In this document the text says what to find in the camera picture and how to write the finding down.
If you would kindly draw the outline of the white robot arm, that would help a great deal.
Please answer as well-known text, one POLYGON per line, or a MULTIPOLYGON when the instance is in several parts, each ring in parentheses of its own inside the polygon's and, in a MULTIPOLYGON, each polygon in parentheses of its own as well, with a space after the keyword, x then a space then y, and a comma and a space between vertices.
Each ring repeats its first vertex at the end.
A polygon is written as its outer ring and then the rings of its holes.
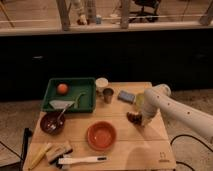
POLYGON ((184 123, 213 144, 213 116, 177 102, 170 95, 171 89, 166 84, 160 84, 144 90, 144 101, 140 111, 142 125, 149 124, 156 116, 157 111, 160 110, 184 123))

